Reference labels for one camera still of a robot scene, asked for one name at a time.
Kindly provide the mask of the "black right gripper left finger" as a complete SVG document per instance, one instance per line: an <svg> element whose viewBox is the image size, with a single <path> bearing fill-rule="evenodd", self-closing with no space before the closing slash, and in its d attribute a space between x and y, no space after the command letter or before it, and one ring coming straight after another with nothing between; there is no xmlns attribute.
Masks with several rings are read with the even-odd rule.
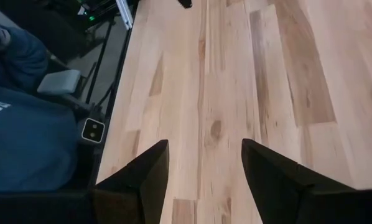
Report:
<svg viewBox="0 0 372 224"><path fill-rule="evenodd" d="M168 177L163 139L93 187L0 194L0 224L159 224Z"/></svg>

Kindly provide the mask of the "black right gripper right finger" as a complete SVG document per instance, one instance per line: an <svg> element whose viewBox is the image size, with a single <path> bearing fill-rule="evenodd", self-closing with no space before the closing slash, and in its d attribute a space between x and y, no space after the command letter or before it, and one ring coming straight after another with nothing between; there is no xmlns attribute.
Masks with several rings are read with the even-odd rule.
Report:
<svg viewBox="0 0 372 224"><path fill-rule="evenodd" d="M263 224L372 224L372 189L357 190L252 139L243 169Z"/></svg>

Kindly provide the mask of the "person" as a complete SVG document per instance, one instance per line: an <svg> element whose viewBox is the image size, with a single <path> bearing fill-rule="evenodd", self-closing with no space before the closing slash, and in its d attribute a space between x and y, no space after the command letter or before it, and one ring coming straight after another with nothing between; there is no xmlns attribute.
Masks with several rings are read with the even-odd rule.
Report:
<svg viewBox="0 0 372 224"><path fill-rule="evenodd" d="M0 25L0 192L56 190L76 169L73 111L35 95L48 64L38 38Z"/></svg>

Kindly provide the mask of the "black electronics box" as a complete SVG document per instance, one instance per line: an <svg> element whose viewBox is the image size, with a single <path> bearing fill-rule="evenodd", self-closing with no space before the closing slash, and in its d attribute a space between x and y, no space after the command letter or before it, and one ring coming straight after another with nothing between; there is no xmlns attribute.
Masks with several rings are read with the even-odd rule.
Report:
<svg viewBox="0 0 372 224"><path fill-rule="evenodd" d="M119 14L116 0L47 0L47 8L59 13L81 32Z"/></svg>

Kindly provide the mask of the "silver metal bracket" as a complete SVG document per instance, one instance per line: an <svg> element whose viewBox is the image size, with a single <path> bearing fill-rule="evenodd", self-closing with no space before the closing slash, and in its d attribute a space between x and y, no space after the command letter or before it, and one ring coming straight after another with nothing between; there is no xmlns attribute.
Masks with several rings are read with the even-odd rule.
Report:
<svg viewBox="0 0 372 224"><path fill-rule="evenodd" d="M115 0L117 7L120 12L120 16L124 22L125 28L127 30L133 28L133 16L131 14L127 0Z"/></svg>

